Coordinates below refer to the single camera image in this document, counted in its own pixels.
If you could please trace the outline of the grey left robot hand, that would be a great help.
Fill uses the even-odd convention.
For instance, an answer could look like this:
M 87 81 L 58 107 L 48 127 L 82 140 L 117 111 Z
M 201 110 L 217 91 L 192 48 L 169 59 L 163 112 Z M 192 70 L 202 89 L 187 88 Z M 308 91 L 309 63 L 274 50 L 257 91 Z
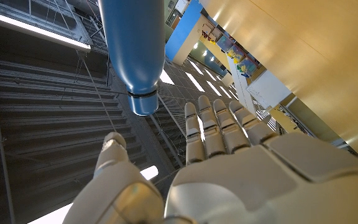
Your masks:
M 65 223 L 358 223 L 358 158 L 278 135 L 238 101 L 185 105 L 186 164 L 163 197 L 117 132 Z

